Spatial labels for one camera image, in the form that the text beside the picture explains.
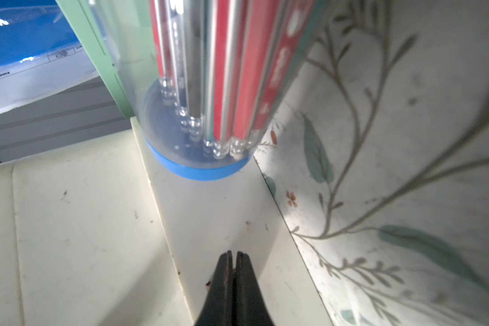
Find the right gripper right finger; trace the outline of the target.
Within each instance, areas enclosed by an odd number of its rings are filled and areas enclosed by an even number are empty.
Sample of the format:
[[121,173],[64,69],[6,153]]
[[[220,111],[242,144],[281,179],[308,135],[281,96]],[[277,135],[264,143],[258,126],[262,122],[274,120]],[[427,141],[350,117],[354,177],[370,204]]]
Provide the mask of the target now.
[[240,251],[237,253],[233,286],[233,325],[274,325],[250,256]]

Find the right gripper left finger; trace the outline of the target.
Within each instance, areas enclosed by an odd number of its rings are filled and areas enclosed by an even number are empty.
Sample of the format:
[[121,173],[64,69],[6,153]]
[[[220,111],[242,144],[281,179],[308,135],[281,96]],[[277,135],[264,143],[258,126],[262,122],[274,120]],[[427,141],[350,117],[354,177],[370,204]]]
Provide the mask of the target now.
[[232,252],[220,255],[205,303],[195,323],[198,325],[232,325],[234,273]]

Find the white drawer cabinet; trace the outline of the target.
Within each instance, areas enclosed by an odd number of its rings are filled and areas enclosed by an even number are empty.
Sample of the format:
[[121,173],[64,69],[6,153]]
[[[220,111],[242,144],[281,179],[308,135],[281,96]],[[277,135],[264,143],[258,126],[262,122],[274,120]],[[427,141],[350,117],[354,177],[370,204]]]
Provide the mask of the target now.
[[0,325],[191,325],[134,133],[0,164]]

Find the blue lid pencil tube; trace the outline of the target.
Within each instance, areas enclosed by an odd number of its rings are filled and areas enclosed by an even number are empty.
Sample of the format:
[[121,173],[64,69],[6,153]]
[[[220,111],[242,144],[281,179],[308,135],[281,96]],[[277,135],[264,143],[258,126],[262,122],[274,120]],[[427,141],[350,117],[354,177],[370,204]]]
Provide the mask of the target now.
[[331,1],[89,1],[146,144],[197,181],[247,164]]

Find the white bottom drawer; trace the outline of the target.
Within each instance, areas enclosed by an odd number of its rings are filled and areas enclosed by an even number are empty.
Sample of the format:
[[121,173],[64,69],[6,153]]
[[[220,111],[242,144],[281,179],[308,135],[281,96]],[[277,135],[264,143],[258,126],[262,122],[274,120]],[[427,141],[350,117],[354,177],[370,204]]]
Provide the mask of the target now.
[[190,317],[206,298],[221,254],[250,256],[275,325],[330,325],[323,301],[255,161],[217,181],[194,181],[159,163],[131,119]]

